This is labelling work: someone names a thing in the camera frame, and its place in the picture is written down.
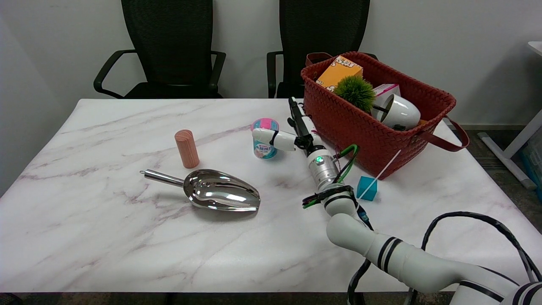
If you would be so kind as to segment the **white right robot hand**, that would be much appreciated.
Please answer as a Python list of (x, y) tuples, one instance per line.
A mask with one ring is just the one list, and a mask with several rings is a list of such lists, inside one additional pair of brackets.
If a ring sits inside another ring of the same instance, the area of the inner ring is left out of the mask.
[(294, 97), (288, 99), (290, 117), (287, 123), (292, 132), (289, 133), (279, 127), (271, 125), (259, 125), (252, 127), (252, 137), (260, 144), (264, 144), (281, 151), (303, 150), (309, 155), (314, 150), (321, 149), (323, 140), (312, 122), (312, 119), (305, 113), (304, 103)]

